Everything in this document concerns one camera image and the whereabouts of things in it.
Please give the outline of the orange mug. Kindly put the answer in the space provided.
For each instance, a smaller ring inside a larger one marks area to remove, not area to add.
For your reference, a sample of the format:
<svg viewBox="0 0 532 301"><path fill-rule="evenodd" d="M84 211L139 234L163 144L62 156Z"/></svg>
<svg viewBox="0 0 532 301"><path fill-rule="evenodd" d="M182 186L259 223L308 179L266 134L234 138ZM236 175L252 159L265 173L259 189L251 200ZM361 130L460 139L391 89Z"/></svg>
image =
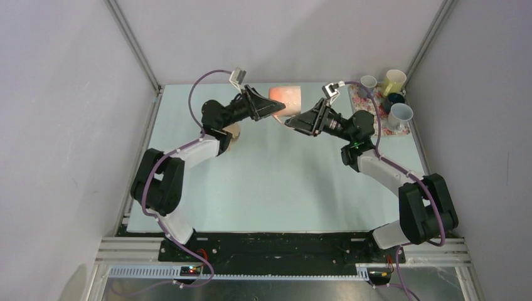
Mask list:
<svg viewBox="0 0 532 301"><path fill-rule="evenodd" d="M280 124L283 124L281 117L293 117L301 113L302 95L300 86L272 87L269 89L269 99L285 105L283 110L272 115Z"/></svg>

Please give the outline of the tan ceramic mug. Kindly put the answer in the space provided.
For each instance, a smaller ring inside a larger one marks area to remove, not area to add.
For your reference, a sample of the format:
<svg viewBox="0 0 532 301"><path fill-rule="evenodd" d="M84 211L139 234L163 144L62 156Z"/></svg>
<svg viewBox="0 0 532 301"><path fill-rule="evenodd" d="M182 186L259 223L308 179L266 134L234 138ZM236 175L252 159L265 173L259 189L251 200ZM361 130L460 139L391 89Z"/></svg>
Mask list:
<svg viewBox="0 0 532 301"><path fill-rule="evenodd" d="M241 132L240 125L238 123L234 123L234 124L231 124L225 127L224 130L231 134L230 144L234 144L240 136L240 132Z"/></svg>

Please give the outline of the grey blue mug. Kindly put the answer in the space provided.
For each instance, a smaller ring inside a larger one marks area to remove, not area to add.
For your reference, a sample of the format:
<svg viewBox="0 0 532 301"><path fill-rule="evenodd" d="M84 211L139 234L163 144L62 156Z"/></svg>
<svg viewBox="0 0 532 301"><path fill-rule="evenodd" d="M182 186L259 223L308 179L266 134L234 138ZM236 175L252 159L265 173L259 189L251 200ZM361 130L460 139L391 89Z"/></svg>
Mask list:
<svg viewBox="0 0 532 301"><path fill-rule="evenodd" d="M363 75L360 78L358 95L360 98L370 98L373 95L378 81L374 76Z"/></svg>

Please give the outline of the dark blue mug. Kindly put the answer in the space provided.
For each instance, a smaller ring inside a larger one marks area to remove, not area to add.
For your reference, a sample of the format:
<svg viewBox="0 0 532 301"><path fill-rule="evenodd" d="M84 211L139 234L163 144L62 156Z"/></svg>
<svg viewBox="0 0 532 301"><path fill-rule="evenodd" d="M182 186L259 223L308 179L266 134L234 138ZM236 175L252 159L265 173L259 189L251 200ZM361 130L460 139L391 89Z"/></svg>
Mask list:
<svg viewBox="0 0 532 301"><path fill-rule="evenodd" d="M406 103L405 97L400 93L390 93L383 99L383 110L386 114L391 112L391 107L397 103Z"/></svg>

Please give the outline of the yellow mug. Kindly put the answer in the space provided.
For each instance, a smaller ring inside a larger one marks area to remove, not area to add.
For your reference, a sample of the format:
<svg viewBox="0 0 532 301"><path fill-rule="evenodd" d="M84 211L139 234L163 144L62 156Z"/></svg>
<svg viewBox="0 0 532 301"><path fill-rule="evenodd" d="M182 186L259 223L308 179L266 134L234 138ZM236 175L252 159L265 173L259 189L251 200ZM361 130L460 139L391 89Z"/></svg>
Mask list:
<svg viewBox="0 0 532 301"><path fill-rule="evenodd" d="M381 94L387 97L391 93L399 93L407 81L407 75L397 69L386 72L384 82L381 84Z"/></svg>

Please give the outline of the white translucent mug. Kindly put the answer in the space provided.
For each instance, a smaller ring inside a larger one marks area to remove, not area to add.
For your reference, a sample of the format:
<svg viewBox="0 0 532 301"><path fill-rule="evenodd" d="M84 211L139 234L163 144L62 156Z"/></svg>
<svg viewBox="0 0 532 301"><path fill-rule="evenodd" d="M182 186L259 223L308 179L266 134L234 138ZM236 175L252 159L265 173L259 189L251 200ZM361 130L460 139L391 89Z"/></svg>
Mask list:
<svg viewBox="0 0 532 301"><path fill-rule="evenodd" d="M405 103L395 103L391 106L387 118L387 127L394 132L403 131L414 116L410 106Z"/></svg>

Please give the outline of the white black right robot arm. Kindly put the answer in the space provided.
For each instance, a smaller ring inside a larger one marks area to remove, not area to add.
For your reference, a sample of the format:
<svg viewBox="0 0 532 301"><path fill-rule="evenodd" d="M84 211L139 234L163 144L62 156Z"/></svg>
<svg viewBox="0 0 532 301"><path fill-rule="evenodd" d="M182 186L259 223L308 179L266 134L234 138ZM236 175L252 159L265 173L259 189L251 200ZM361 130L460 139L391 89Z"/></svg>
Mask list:
<svg viewBox="0 0 532 301"><path fill-rule="evenodd" d="M409 171L380 154L371 140L374 122L374 115L366 110L358 110L346 119L323 98L284 124L308 136L324 132L348 141L341 148L343 164L373 178L398 197L399 219L371 230L370 240L364 245L369 260L382 261L390 248L399 245L435 244L436 238L440 240L438 245L443 245L446 232L459 225L445 179L436 173Z"/></svg>

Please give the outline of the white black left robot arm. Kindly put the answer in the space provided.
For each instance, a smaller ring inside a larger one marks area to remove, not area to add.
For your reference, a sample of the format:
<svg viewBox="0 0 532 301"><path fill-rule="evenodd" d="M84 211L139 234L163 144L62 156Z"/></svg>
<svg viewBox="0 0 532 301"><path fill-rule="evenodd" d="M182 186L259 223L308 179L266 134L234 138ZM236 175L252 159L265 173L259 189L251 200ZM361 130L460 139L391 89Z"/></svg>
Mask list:
<svg viewBox="0 0 532 301"><path fill-rule="evenodd" d="M259 94L245 85L228 105L206 101L201 108L200 136L164 152L148 149L137 168L130 196L143 213L156 219L168 238L176 241L174 253L183 261L196 258L198 244L190 238L194 228L178 206L181 201L184 174L198 164L226 152L233 140L228 127L245 119L259 121L286 108L285 104Z"/></svg>

